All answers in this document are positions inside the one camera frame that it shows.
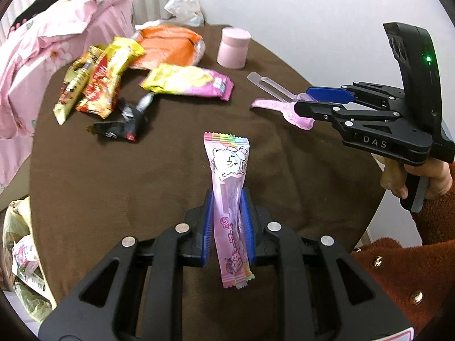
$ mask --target pink-white sticker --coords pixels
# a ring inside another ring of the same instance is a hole
[[[392,336],[383,337],[375,341],[411,341],[413,338],[414,329],[411,327]]]

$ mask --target white label sticker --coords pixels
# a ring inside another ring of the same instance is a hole
[[[216,173],[224,180],[228,176],[240,176],[247,169],[248,148],[241,146],[236,149],[229,146],[227,149],[213,149],[213,164]]]
[[[375,341],[411,341],[413,338],[414,329],[411,327],[392,336],[383,337]]]

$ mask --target snack bag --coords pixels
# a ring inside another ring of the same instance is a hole
[[[213,234],[224,288],[242,288],[254,278],[250,270],[240,216],[250,144],[231,134],[204,133],[212,170]]]
[[[35,244],[33,243],[31,236],[24,236],[19,242],[15,242],[12,254],[13,260],[17,264],[18,271],[24,275],[26,280],[28,280],[40,265]]]
[[[85,97],[76,110],[98,114],[105,119],[115,108],[121,74],[133,58],[144,53],[145,50],[135,40],[115,37],[96,61],[95,70],[84,90]]]
[[[178,26],[158,25],[138,30],[135,39],[145,55],[134,59],[132,69],[152,70],[161,63],[197,65],[205,52],[204,40],[196,32]]]
[[[102,53],[103,50],[98,47],[90,46],[89,51],[85,52],[67,70],[59,99],[54,106],[54,115],[58,124],[62,125],[68,118],[79,95],[87,85],[96,61]]]
[[[220,97],[229,101],[234,84],[214,70],[160,64],[139,85],[155,93],[200,97]]]

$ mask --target pink jar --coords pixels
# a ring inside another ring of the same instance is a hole
[[[243,29],[226,27],[221,35],[218,49],[218,64],[229,69],[241,69],[247,60],[248,43],[251,34]]]

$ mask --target pink lid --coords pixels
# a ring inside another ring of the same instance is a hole
[[[247,46],[251,40],[251,34],[241,28],[226,27],[222,30],[221,40],[229,46]]]

